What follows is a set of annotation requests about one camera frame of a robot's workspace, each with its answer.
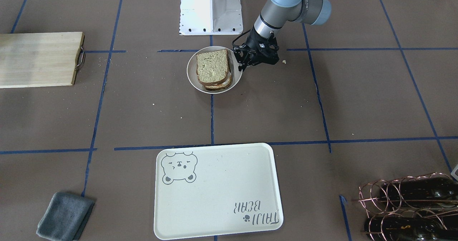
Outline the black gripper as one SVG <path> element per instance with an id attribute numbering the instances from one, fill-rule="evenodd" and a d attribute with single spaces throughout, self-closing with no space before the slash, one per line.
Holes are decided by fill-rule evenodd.
<path id="1" fill-rule="evenodd" d="M 249 34 L 245 42 L 242 45 L 235 44 L 245 34 Z M 264 38 L 254 27 L 233 40 L 233 52 L 240 72 L 244 72 L 248 66 L 256 66 L 261 63 L 275 65 L 279 61 L 278 50 L 277 39 L 273 33 L 268 38 Z"/>

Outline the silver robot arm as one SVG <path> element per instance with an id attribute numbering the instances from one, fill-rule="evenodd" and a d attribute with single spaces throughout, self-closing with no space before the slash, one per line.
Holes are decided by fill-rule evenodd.
<path id="1" fill-rule="evenodd" d="M 267 0 L 247 39 L 241 45 L 232 42 L 238 70 L 279 61 L 277 36 L 287 22 L 322 25 L 331 15 L 329 0 Z"/>

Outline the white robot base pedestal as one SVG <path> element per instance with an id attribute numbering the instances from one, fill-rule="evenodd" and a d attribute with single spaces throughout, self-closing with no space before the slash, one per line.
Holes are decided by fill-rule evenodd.
<path id="1" fill-rule="evenodd" d="M 180 35 L 239 35 L 242 32 L 240 0 L 180 0 Z"/>

